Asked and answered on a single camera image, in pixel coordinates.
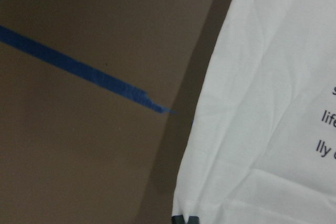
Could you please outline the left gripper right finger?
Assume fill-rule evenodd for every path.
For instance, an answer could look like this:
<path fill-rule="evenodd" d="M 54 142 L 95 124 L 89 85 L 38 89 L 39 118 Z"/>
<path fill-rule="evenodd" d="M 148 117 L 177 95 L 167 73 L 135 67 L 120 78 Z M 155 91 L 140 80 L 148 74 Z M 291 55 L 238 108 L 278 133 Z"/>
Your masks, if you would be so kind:
<path fill-rule="evenodd" d="M 200 224 L 198 216 L 189 216 L 187 224 Z"/>

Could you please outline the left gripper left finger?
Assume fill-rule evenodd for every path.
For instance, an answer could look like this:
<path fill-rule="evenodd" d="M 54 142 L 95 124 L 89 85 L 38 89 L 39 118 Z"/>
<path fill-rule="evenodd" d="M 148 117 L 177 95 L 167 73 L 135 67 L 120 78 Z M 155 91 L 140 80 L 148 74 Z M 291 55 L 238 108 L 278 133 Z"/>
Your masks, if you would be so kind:
<path fill-rule="evenodd" d="M 186 224 L 183 215 L 172 216 L 171 217 L 172 224 Z"/>

